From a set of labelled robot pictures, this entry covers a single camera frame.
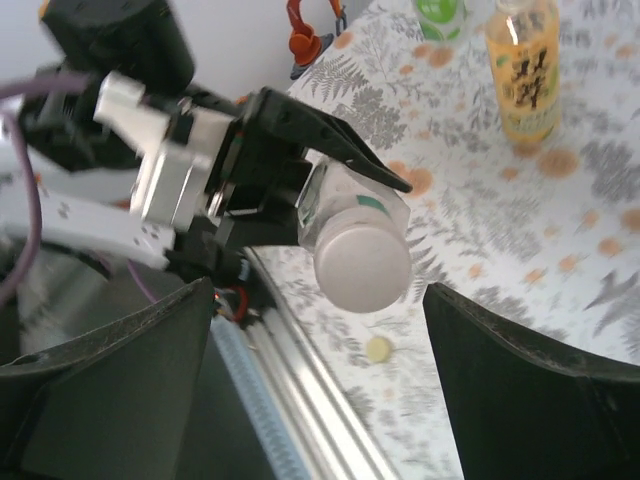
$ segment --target white bottle cap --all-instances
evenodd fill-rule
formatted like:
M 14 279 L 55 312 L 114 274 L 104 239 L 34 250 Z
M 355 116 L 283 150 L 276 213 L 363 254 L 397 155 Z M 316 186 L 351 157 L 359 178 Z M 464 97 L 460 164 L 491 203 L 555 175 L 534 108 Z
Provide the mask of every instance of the white bottle cap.
M 327 221 L 313 263 L 329 301 L 354 313 L 388 307 L 411 283 L 404 235 L 386 214 L 371 207 L 350 208 Z

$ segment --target gray leaf pattern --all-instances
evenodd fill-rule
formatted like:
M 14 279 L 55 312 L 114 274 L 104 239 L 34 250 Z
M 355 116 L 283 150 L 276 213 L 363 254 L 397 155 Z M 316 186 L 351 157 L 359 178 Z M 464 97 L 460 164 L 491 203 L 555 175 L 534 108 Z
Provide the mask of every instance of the gray leaf pattern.
M 269 254 L 274 279 L 401 478 L 462 479 L 421 306 L 430 283 L 556 340 L 640 364 L 640 236 L 635 220 L 621 223 L 640 208 L 640 4 L 559 2 L 563 122 L 540 151 L 504 139 L 482 36 L 470 32 L 434 66 L 437 45 L 421 46 L 405 0 L 373 0 L 350 43 L 329 49 L 291 90 L 349 122 L 406 179 L 430 174 L 406 197 L 413 282 L 382 312 L 336 309 L 307 254 Z M 474 4 L 471 25 L 493 8 Z M 575 160 L 555 171 L 567 159 L 552 150 Z M 372 335 L 394 345 L 388 362 L 366 357 Z

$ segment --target table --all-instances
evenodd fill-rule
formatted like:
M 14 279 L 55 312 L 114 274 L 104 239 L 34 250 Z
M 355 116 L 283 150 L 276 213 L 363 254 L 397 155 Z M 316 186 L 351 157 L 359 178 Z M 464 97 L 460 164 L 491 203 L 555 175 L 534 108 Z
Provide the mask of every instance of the table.
M 473 26 L 493 6 L 470 5 Z M 291 89 L 344 118 L 414 184 L 411 289 L 338 310 L 301 249 L 261 255 L 355 410 L 407 479 L 462 478 L 421 299 L 448 284 L 570 345 L 640 364 L 640 9 L 560 0 L 563 126 L 543 149 L 504 138 L 479 28 L 423 44 L 409 0 L 376 0 Z M 364 353 L 391 340 L 385 364 Z

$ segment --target yellow pill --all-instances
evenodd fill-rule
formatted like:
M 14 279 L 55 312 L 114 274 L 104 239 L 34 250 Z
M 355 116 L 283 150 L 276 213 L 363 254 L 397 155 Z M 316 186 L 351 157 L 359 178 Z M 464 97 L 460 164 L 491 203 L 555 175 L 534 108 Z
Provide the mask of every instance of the yellow pill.
M 383 363 L 391 358 L 393 345 L 384 337 L 373 337 L 367 343 L 367 358 L 371 363 Z

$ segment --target purple cable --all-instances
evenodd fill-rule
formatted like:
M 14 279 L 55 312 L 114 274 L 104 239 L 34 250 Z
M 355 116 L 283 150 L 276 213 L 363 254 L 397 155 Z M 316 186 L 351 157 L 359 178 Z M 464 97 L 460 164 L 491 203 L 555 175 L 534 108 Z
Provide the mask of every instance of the purple cable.
M 79 93 L 87 86 L 89 77 L 77 74 L 58 74 L 47 77 L 39 77 L 0 86 L 0 104 L 10 97 L 18 95 L 38 96 L 50 92 Z M 12 113 L 2 111 L 0 116 L 4 118 L 4 125 L 9 131 L 11 143 L 16 151 L 16 156 L 22 167 L 25 180 L 25 188 L 29 200 L 29 236 L 20 257 L 16 260 L 15 267 L 0 283 L 0 310 L 13 297 L 18 285 L 29 273 L 29 269 L 38 254 L 42 237 L 42 209 L 40 194 L 36 182 L 27 143 L 22 134 L 18 121 Z
M 131 278 L 133 278 L 133 281 L 136 282 L 136 285 L 138 285 L 138 288 L 144 294 L 144 296 L 147 297 L 147 300 L 149 300 L 151 303 L 156 303 L 158 301 L 158 298 L 144 283 L 144 280 L 142 280 L 142 277 L 140 277 L 140 273 L 131 260 L 127 261 L 127 268 L 129 269 Z

